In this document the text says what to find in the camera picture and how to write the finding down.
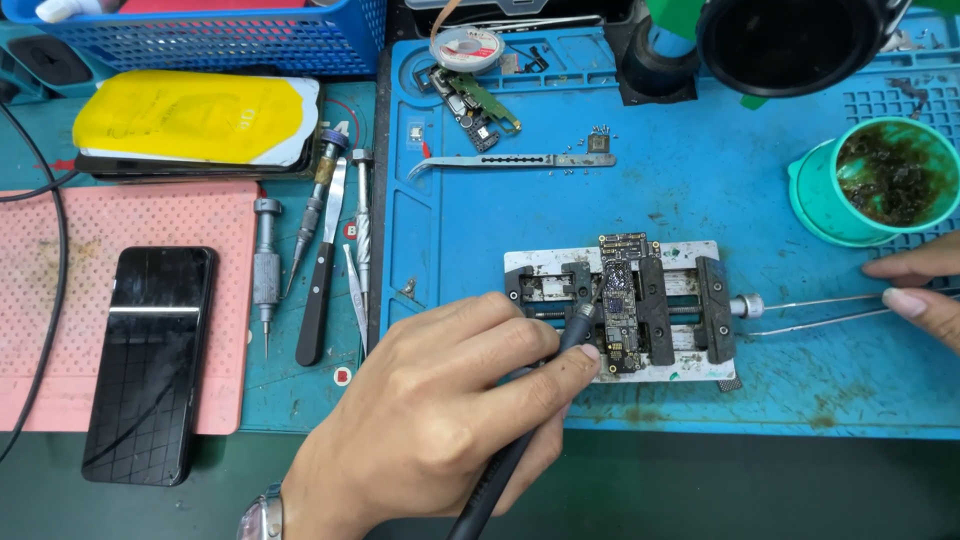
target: pink mat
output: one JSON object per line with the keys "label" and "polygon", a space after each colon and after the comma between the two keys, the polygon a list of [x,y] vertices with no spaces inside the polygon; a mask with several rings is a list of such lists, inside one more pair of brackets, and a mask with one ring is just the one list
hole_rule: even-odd
{"label": "pink mat", "polygon": [[[12,195],[20,191],[2,192]],[[219,265],[197,433],[240,426],[250,313],[253,181],[64,189],[70,267],[60,327],[26,430],[86,431],[116,261],[130,246],[209,246]],[[0,430],[26,400],[54,300],[60,253],[49,194],[0,207]]]}

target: smartphone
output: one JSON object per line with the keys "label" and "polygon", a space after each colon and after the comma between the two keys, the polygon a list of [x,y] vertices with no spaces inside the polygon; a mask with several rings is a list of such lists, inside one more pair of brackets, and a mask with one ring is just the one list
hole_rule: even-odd
{"label": "smartphone", "polygon": [[186,479],[215,265],[216,253],[205,247],[120,254],[85,479],[164,486]]}

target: silver watch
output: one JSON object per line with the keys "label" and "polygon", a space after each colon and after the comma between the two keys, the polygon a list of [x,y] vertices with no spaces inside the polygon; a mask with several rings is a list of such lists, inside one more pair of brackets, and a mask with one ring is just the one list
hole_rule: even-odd
{"label": "silver watch", "polygon": [[244,512],[237,528],[237,540],[283,540],[283,500],[276,482],[257,497]]}

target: teal cup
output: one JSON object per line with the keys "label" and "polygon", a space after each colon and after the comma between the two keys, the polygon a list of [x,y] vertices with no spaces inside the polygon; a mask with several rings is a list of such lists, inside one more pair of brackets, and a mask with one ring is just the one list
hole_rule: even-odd
{"label": "teal cup", "polygon": [[929,229],[960,204],[960,157],[933,128],[883,116],[787,167],[790,204],[811,233],[868,247]]}

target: screwdriver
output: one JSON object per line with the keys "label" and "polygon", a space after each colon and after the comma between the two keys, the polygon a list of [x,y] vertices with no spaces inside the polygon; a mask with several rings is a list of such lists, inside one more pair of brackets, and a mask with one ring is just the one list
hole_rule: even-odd
{"label": "screwdriver", "polygon": [[253,254],[253,303],[263,323],[263,357],[270,354],[270,322],[280,303],[280,254],[274,249],[274,219],[283,213],[277,199],[253,201],[257,215],[256,252]]}
{"label": "screwdriver", "polygon": [[[593,332],[595,326],[593,305],[600,297],[600,292],[606,284],[607,276],[604,276],[597,286],[596,292],[593,293],[593,298],[577,309],[576,314],[570,319],[570,323],[566,325],[564,333],[560,336],[560,349],[549,358],[550,360],[562,355],[567,349],[587,342],[587,337]],[[510,476],[513,475],[516,465],[527,450],[530,440],[534,438],[534,432],[536,430],[527,431],[490,458],[490,463],[487,464],[483,475],[477,480],[477,485],[473,488],[473,493],[470,494],[467,505],[460,512],[460,517],[453,524],[446,540],[477,540],[480,537],[483,527],[486,526],[491,514],[493,514],[496,502],[500,500],[503,489],[507,487],[507,482],[510,481]]]}
{"label": "screwdriver", "polygon": [[317,224],[320,223],[320,212],[324,208],[324,190],[333,180],[337,155],[347,148],[349,143],[347,136],[336,130],[323,130],[320,133],[320,141],[323,144],[320,150],[320,163],[317,164],[317,174],[313,177],[313,192],[310,194],[310,198],[306,200],[306,209],[303,211],[303,218],[300,220],[300,229],[297,230],[294,265],[290,269],[290,280],[287,281],[287,290],[283,293],[283,298],[290,294],[290,285],[293,284],[294,276],[297,275],[297,268],[300,267],[306,248],[310,247],[310,242],[313,241]]}

